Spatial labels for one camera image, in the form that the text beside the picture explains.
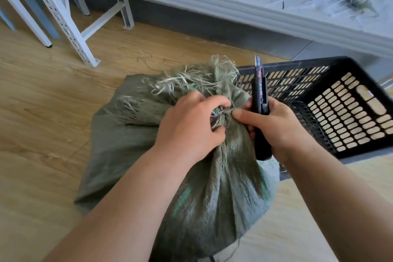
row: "hand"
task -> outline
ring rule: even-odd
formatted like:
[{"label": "hand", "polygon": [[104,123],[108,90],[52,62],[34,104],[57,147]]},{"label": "hand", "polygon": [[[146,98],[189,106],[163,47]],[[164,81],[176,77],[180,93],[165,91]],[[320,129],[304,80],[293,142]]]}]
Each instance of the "hand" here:
[{"label": "hand", "polygon": [[211,130],[210,115],[218,106],[230,105],[221,95],[206,98],[199,91],[189,92],[166,112],[154,148],[184,158],[191,168],[225,140],[225,127]]},{"label": "hand", "polygon": [[247,124],[251,138],[255,137],[253,127],[261,129],[266,140],[272,146],[274,157],[284,164],[293,150],[314,146],[316,141],[307,133],[293,111],[285,104],[269,97],[269,115],[260,115],[249,111],[251,99],[243,109],[234,109],[232,116],[237,121]]}]

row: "black plastic crate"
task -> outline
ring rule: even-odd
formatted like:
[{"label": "black plastic crate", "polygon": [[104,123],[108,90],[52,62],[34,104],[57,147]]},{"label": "black plastic crate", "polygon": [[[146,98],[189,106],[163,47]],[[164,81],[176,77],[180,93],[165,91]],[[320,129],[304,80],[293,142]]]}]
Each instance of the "black plastic crate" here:
[{"label": "black plastic crate", "polygon": [[[286,103],[306,130],[343,164],[393,152],[393,101],[349,57],[264,64],[269,95]],[[239,67],[251,94],[255,66]],[[289,178],[281,166],[280,178]]]}]

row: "forearm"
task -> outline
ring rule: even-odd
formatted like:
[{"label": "forearm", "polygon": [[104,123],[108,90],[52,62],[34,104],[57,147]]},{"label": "forearm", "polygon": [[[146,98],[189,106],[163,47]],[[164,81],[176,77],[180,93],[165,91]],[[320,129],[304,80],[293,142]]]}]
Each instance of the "forearm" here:
[{"label": "forearm", "polygon": [[393,206],[321,146],[286,162],[312,216],[340,261],[392,261]]},{"label": "forearm", "polygon": [[147,261],[188,170],[168,151],[145,153],[45,261]]}]

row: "green woven sack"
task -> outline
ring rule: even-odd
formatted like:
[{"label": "green woven sack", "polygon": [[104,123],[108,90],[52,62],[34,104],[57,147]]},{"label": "green woven sack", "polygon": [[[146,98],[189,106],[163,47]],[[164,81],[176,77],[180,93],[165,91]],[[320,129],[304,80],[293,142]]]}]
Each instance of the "green woven sack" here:
[{"label": "green woven sack", "polygon": [[94,116],[91,157],[76,204],[91,210],[135,161],[149,150],[166,110],[190,90],[224,95],[231,109],[217,108],[212,129],[224,125],[225,141],[188,172],[158,231],[151,260],[194,261],[215,255],[242,237],[266,212],[278,181],[255,159],[253,142],[231,111],[249,95],[238,88],[233,62],[212,56],[207,65],[160,76],[127,76]]}]

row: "wooden floor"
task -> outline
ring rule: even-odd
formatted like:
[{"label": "wooden floor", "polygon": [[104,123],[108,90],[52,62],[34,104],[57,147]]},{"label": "wooden floor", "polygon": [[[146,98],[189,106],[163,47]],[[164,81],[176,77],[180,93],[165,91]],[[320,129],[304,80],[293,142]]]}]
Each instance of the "wooden floor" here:
[{"label": "wooden floor", "polygon": [[[0,6],[7,8],[4,0]],[[73,16],[83,29],[98,14],[85,17],[73,9]],[[72,201],[89,158],[91,117],[126,75],[205,62],[212,54],[253,64],[253,52],[138,23],[124,30],[121,17],[114,17],[88,40],[102,60],[91,69],[65,38],[48,49],[13,20],[16,32],[0,21],[0,261],[39,261],[81,220]],[[393,202],[391,157],[350,168]],[[272,209],[241,239],[234,261],[335,258],[293,181],[286,180]]]}]

